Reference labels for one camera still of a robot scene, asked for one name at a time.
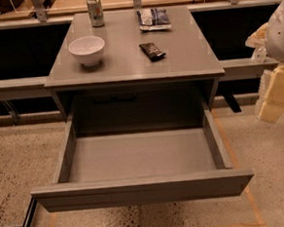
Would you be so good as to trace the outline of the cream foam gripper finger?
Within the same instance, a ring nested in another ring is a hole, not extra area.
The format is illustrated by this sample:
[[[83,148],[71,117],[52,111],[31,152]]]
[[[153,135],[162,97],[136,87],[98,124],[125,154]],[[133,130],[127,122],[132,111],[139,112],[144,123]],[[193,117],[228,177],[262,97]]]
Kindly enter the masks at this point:
[[[273,70],[265,70],[259,86],[256,117],[266,123],[275,123],[284,113],[284,63]]]

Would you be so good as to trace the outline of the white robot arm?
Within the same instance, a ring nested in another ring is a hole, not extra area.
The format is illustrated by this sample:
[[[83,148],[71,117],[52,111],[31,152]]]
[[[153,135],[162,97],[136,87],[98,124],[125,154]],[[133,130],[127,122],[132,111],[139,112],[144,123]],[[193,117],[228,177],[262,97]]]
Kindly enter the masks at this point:
[[[284,113],[284,0],[269,21],[249,36],[245,46],[254,49],[251,56],[253,63],[263,63],[266,57],[279,62],[275,69],[266,74],[268,85],[257,100],[257,117],[264,122],[275,123]]]

